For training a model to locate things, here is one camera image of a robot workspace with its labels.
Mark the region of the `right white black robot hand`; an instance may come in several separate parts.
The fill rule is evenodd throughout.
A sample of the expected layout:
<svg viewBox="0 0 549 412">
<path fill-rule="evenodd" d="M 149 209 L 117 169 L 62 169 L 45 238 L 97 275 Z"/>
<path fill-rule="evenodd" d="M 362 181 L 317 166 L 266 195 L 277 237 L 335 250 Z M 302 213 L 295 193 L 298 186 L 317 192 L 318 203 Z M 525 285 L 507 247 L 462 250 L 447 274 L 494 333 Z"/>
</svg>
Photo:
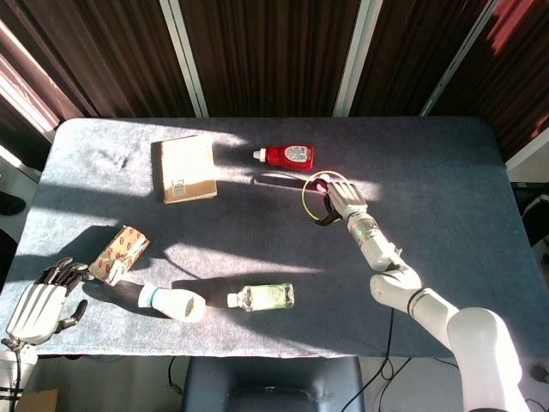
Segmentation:
<svg viewBox="0 0 549 412">
<path fill-rule="evenodd" d="M 316 220 L 316 224 L 326 227 L 338 220 L 348 222 L 356 214 L 366 214 L 367 202 L 355 184 L 347 181 L 328 182 L 323 198 L 328 214 Z"/>
</svg>

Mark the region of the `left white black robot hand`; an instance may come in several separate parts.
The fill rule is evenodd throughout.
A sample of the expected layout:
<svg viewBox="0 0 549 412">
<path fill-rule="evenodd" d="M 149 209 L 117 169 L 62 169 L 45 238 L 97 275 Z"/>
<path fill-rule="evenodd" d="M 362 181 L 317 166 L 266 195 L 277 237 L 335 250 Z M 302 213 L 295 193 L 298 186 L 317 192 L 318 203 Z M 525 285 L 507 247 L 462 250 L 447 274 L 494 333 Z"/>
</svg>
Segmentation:
<svg viewBox="0 0 549 412">
<path fill-rule="evenodd" d="M 87 310 L 86 300 L 79 302 L 70 317 L 62 318 L 61 314 L 69 294 L 88 278 L 88 265 L 75 262 L 71 257 L 64 257 L 43 270 L 21 295 L 2 344 L 13 351 L 27 345 L 38 346 L 77 325 Z"/>
</svg>

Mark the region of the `red ketchup bottle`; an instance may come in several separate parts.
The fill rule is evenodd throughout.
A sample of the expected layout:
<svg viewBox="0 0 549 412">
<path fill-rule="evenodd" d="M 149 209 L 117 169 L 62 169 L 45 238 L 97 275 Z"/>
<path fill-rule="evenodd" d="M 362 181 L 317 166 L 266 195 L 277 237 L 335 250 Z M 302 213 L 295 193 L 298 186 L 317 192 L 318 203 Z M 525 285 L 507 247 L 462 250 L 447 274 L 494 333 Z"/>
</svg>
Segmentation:
<svg viewBox="0 0 549 412">
<path fill-rule="evenodd" d="M 253 152 L 253 158 L 273 167 L 288 170 L 311 170 L 314 164 L 314 148 L 305 144 L 270 146 Z"/>
</svg>

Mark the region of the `brown cardboard box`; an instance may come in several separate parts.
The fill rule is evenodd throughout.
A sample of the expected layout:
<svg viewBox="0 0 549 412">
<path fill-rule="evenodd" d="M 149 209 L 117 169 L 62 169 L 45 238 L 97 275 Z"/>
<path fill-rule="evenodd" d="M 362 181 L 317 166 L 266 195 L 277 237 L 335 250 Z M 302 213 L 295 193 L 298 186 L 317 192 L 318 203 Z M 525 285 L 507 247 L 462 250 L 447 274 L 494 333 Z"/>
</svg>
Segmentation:
<svg viewBox="0 0 549 412">
<path fill-rule="evenodd" d="M 24 392 L 15 412 L 57 412 L 58 389 Z"/>
</svg>

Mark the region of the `red patterned snack box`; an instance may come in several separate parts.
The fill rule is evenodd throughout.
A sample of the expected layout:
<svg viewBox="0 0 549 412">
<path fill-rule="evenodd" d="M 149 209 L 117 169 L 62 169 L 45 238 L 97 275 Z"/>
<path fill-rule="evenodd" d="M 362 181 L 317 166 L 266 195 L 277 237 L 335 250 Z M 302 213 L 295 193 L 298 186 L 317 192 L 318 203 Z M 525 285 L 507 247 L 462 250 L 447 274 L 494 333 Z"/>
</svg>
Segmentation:
<svg viewBox="0 0 549 412">
<path fill-rule="evenodd" d="M 148 248 L 148 238 L 134 227 L 123 226 L 103 252 L 90 264 L 90 275 L 114 287 Z"/>
</svg>

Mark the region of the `black shoe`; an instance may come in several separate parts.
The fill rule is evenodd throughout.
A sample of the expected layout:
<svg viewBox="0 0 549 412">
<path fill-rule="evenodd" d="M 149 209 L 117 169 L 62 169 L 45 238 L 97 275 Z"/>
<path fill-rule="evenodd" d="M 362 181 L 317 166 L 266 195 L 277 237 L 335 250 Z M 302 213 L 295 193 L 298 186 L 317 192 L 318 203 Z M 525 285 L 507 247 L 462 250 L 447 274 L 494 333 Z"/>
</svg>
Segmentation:
<svg viewBox="0 0 549 412">
<path fill-rule="evenodd" d="M 22 198 L 0 191 L 0 215 L 18 215 L 26 206 L 27 204 Z"/>
</svg>

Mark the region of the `grey blue table cloth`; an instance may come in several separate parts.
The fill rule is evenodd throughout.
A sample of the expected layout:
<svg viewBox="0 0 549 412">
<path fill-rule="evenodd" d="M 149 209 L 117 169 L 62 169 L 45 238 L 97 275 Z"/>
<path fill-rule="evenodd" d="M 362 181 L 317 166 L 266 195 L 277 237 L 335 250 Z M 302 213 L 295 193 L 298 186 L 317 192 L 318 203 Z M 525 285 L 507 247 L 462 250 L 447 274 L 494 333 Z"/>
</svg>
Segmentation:
<svg viewBox="0 0 549 412">
<path fill-rule="evenodd" d="M 151 144 L 212 139 L 217 195 L 164 204 Z M 23 290 L 61 258 L 90 263 L 122 226 L 149 240 L 126 282 L 85 282 L 64 314 L 82 321 L 43 354 L 443 356 L 405 313 L 370 294 L 371 270 L 342 222 L 318 226 L 317 195 L 265 179 L 252 154 L 309 143 L 316 169 L 364 194 L 387 239 L 453 305 L 501 316 L 520 355 L 549 357 L 549 291 L 537 267 L 490 127 L 477 118 L 71 119 L 55 135 L 0 290 L 0 336 Z M 206 301 L 195 323 L 140 308 L 145 283 Z M 246 312 L 226 297 L 291 283 L 294 306 Z"/>
</svg>

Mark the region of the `clear plastic water bottle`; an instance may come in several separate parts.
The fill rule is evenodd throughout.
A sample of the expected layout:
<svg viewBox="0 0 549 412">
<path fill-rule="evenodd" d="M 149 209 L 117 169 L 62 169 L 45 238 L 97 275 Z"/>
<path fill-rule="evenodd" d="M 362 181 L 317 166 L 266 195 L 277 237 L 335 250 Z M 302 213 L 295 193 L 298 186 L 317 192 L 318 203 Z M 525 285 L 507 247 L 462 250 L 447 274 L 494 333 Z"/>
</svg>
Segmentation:
<svg viewBox="0 0 549 412">
<path fill-rule="evenodd" d="M 246 312 L 288 309 L 294 306 L 294 289 L 291 283 L 244 286 L 226 297 L 229 308 L 239 307 Z"/>
</svg>

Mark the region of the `beige sauce bottle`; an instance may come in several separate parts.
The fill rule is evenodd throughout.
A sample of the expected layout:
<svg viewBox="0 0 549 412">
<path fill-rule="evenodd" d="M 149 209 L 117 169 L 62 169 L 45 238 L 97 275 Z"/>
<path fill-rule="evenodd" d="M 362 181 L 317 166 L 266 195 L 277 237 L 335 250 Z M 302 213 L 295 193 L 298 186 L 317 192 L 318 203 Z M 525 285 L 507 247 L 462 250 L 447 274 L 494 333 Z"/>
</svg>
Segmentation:
<svg viewBox="0 0 549 412">
<path fill-rule="evenodd" d="M 185 323 L 200 321 L 206 311 L 206 301 L 201 295 L 186 289 L 160 288 L 152 283 L 143 285 L 137 305 Z"/>
</svg>

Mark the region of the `brown spiral notebook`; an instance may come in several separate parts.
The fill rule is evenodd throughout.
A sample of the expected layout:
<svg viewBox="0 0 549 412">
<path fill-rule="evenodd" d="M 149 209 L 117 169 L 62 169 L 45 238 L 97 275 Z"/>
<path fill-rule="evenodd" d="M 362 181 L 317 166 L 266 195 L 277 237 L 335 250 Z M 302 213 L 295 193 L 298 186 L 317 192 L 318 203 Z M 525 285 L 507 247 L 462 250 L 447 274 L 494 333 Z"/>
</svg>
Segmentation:
<svg viewBox="0 0 549 412">
<path fill-rule="evenodd" d="M 212 139 L 183 136 L 151 144 L 155 189 L 164 204 L 213 198 L 217 195 Z"/>
</svg>

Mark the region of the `dark blue chair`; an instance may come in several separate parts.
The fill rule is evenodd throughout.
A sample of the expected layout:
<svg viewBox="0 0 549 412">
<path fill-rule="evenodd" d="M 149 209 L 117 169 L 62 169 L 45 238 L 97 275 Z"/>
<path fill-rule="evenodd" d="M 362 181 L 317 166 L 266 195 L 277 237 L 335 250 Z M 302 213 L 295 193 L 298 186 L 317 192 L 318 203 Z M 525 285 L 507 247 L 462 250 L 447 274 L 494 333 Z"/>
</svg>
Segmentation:
<svg viewBox="0 0 549 412">
<path fill-rule="evenodd" d="M 366 412 L 359 359 L 193 357 L 182 412 Z"/>
</svg>

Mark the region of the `white partition post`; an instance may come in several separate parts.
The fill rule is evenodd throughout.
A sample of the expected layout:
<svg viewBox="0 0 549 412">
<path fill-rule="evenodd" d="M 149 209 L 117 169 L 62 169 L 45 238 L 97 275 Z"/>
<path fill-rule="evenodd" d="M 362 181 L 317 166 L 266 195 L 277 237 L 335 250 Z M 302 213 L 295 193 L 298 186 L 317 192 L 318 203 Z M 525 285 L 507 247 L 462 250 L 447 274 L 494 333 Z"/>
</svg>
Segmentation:
<svg viewBox="0 0 549 412">
<path fill-rule="evenodd" d="M 181 0 L 159 0 L 159 4 L 195 116 L 208 118 L 208 106 L 185 25 Z"/>
<path fill-rule="evenodd" d="M 383 0 L 359 2 L 333 117 L 348 117 L 350 114 L 382 5 Z"/>
<path fill-rule="evenodd" d="M 498 5 L 499 1 L 500 0 L 486 0 L 485 6 L 480 11 L 480 14 L 474 21 L 471 29 L 468 31 L 468 34 L 458 48 L 455 56 L 450 61 L 447 69 L 441 76 L 436 87 L 433 89 L 426 103 L 423 105 L 419 113 L 421 117 L 428 116 L 431 113 L 433 107 L 438 102 L 439 98 L 443 94 L 443 91 L 447 88 L 449 82 L 452 80 L 462 61 L 467 56 L 475 41 L 479 38 L 481 32 L 492 17 L 494 9 Z"/>
</svg>

